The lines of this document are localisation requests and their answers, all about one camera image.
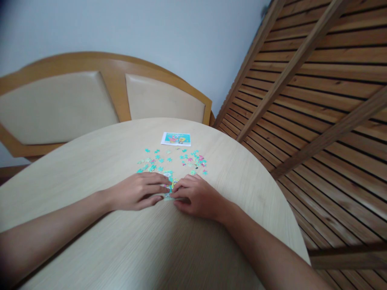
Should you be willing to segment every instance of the beige cushioned panel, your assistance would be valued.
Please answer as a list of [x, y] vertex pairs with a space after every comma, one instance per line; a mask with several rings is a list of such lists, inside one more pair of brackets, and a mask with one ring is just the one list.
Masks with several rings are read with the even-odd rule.
[[42, 79], [0, 96], [0, 122], [22, 144], [68, 142], [119, 122], [99, 72]]
[[172, 85], [126, 75], [126, 86], [132, 120], [170, 117], [203, 122], [205, 105]]

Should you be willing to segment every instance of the person's right hand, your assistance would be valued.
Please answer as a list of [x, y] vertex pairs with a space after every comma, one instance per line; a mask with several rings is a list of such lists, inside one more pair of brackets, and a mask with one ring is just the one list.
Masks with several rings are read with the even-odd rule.
[[197, 174], [180, 179], [170, 197], [189, 199], [190, 203], [176, 200], [173, 204], [184, 213], [211, 220], [219, 220], [230, 203]]
[[113, 210], [141, 210], [163, 199], [156, 193], [168, 193], [161, 185], [171, 185], [167, 177], [155, 172], [136, 173], [116, 185], [100, 191]]

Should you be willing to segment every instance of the forearm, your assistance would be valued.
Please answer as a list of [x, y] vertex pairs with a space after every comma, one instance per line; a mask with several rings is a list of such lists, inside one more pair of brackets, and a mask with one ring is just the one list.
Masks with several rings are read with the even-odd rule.
[[105, 197], [94, 193], [0, 234], [3, 274], [13, 285], [109, 211]]
[[267, 290], [330, 289], [295, 252], [234, 203], [218, 218], [237, 242]]

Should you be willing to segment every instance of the chair backrest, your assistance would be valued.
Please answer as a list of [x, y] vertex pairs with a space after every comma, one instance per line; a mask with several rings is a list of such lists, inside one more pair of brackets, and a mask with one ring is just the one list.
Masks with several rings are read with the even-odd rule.
[[110, 53], [45, 58], [0, 78], [0, 141], [14, 157], [45, 155], [118, 122], [172, 117], [208, 125], [211, 100], [150, 62]]

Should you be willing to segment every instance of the light wood grain tabletop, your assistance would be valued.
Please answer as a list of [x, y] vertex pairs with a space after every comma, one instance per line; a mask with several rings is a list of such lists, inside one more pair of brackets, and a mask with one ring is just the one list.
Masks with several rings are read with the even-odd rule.
[[[161, 145], [163, 132], [190, 133], [191, 147]], [[137, 172], [158, 153], [182, 178], [180, 156], [199, 150], [198, 173], [310, 263], [293, 213], [264, 166], [242, 145], [206, 125], [151, 118], [102, 128], [54, 150], [0, 187], [0, 231], [74, 203]], [[25, 289], [253, 289], [254, 271], [226, 230], [187, 216], [171, 201], [108, 214], [45, 265]]]

